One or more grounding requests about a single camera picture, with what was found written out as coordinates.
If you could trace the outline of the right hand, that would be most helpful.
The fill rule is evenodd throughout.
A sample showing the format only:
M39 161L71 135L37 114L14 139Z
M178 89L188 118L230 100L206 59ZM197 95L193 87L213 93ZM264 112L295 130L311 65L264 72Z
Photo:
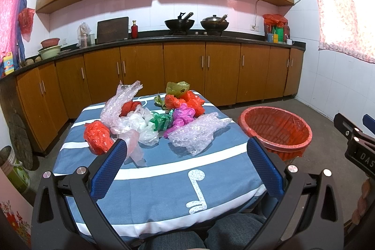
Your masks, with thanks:
M359 197L359 200L357 201L356 210L354 210L352 214L351 221L354 225L358 225L360 223L361 218L367 211L367 197L371 191L371 184L370 179L366 179L361 188L361 196Z

